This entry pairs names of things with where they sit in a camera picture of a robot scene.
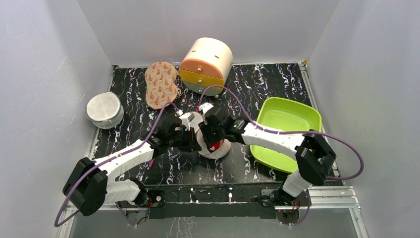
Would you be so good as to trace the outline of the red bra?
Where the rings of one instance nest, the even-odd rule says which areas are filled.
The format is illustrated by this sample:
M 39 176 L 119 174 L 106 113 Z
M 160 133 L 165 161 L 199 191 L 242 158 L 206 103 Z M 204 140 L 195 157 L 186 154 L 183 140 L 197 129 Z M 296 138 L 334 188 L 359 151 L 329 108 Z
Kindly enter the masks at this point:
M 222 145 L 222 141 L 219 141 L 219 142 L 213 143 L 211 145 L 208 145 L 207 148 L 208 148 L 208 151 L 212 153 L 212 152 L 218 150 L 221 145 Z

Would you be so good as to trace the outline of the white mesh laundry bag beige zipper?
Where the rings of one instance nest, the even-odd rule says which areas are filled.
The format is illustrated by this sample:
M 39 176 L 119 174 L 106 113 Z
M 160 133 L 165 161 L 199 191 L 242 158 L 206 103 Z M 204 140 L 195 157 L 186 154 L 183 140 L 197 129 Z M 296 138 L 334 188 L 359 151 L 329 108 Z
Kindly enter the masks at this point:
M 204 117 L 201 115 L 201 122 L 203 122 L 203 121 L 204 121 Z M 228 152 L 231 149 L 231 142 L 228 141 L 227 139 L 223 139 L 223 140 L 221 140 L 222 145 L 220 146 L 220 148 L 211 153 L 211 152 L 208 151 L 208 148 L 207 148 L 208 145 L 204 141 L 204 134 L 202 133 L 200 128 L 198 128 L 195 135 L 196 135 L 196 138 L 197 138 L 197 142 L 199 143 L 199 145 L 201 147 L 201 151 L 199 151 L 198 153 L 201 156 L 203 156 L 207 159 L 218 160 L 218 159 L 224 157 L 225 155 L 227 155 Z

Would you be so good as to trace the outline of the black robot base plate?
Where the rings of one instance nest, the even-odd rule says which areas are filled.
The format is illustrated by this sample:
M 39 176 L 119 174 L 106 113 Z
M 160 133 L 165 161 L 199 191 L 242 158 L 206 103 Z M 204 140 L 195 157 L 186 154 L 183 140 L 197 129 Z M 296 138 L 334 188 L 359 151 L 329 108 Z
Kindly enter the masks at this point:
M 146 185 L 152 219 L 175 217 L 259 217 L 274 219 L 275 209 L 257 200 L 280 182 Z

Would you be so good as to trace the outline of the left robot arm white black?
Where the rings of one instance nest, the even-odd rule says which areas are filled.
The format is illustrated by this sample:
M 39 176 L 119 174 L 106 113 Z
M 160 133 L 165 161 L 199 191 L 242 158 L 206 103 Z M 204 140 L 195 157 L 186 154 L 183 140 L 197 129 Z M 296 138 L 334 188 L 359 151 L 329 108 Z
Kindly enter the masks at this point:
M 91 161 L 80 159 L 63 188 L 63 194 L 84 216 L 90 216 L 104 204 L 127 201 L 145 206 L 150 200 L 146 186 L 135 178 L 119 181 L 118 176 L 133 167 L 149 163 L 169 148 L 198 152 L 202 147 L 196 133 L 204 118 L 198 112 L 159 119 L 151 134 L 146 133 L 132 145 L 107 157 Z

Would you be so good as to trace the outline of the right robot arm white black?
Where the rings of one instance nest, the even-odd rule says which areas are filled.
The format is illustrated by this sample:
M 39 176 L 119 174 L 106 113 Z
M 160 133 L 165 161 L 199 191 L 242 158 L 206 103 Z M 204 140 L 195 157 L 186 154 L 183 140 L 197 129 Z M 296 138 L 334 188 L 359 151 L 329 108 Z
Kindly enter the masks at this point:
M 298 168 L 278 191 L 279 200 L 285 205 L 292 205 L 312 185 L 323 185 L 335 162 L 335 152 L 316 130 L 298 133 L 277 131 L 244 117 L 234 119 L 210 103 L 198 106 L 198 111 L 204 116 L 199 127 L 207 145 L 226 139 L 232 143 L 276 151 L 297 162 Z

